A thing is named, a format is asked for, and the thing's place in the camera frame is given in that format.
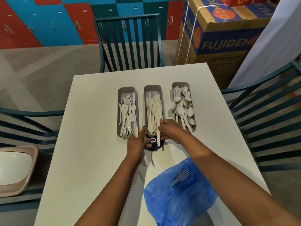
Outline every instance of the person's right arm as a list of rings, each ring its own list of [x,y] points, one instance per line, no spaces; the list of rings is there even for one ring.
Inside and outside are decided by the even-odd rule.
[[[161,138],[174,140],[185,148],[216,194],[243,226],[301,226],[300,221],[269,193],[174,120],[161,120],[160,124]]]

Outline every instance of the cutlery tray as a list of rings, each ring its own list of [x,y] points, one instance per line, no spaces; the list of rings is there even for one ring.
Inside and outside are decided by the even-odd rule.
[[[133,97],[133,93],[135,93],[135,104],[136,104],[136,119],[137,119],[137,126],[139,128],[139,107],[138,107],[138,93],[135,89],[135,87],[129,86],[129,87],[122,87],[118,90],[118,101],[117,101],[117,136],[120,138],[127,140],[129,137],[121,137],[119,129],[122,125],[122,116],[121,111],[119,108],[119,103],[123,104],[123,97],[126,96],[126,94],[129,93],[131,97]]]
[[[186,86],[186,87],[188,87],[188,89],[189,89],[189,91],[190,91],[190,86],[189,86],[189,84],[186,83],[186,82],[176,82],[176,83],[173,83],[173,84],[172,84],[172,100],[174,100],[174,97],[173,97],[173,89],[174,89],[176,86],[178,86],[178,87],[180,87],[180,88]],[[192,104],[192,107],[193,107],[193,97],[192,97],[192,95],[191,95],[191,91],[190,91],[190,97],[191,97],[191,99],[192,99],[191,104]],[[193,131],[193,132],[195,132],[196,129],[197,129],[197,121],[195,120],[194,114],[193,114],[193,116],[192,116],[192,118],[193,118],[193,120],[194,120],[194,125],[191,125],[191,128],[192,128],[192,131]],[[181,122],[181,120],[180,120],[180,117],[179,117],[179,119],[178,119],[178,124],[182,127],[182,122]]]
[[[148,85],[144,87],[144,103],[145,103],[145,127],[148,127],[148,110],[146,106],[146,96],[148,96],[148,93],[151,94],[151,96],[155,96],[155,93],[160,96],[160,100],[162,102],[161,110],[162,110],[162,119],[165,119],[165,112],[164,112],[164,101],[163,101],[163,93],[162,88],[160,85]]]

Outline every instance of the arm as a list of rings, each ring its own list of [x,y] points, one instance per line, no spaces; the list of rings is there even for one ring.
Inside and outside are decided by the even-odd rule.
[[[220,199],[243,226],[300,226],[287,210],[253,180],[223,160],[174,120],[159,127],[162,139],[181,144]]]
[[[135,171],[142,160],[144,150],[145,130],[135,138],[133,134],[128,139],[128,152],[117,171],[92,202],[74,226],[115,226],[118,225],[122,209],[129,194]]]

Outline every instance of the white curtain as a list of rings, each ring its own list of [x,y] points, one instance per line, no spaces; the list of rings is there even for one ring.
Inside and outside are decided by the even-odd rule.
[[[281,68],[300,53],[301,0],[280,0],[271,21],[228,88],[258,80]]]

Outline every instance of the table top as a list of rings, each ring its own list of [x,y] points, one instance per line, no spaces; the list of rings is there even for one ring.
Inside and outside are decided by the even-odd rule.
[[[172,118],[173,82],[190,85],[194,136],[268,191],[206,63],[79,75],[73,79],[35,226],[73,226],[124,159],[127,140],[116,134],[118,89],[135,87],[141,128],[144,87],[162,87],[165,118]],[[156,225],[142,191],[188,156],[182,146],[167,142],[164,150],[153,152],[153,165],[139,166],[119,225]],[[207,212],[215,226],[240,225],[219,198]]]

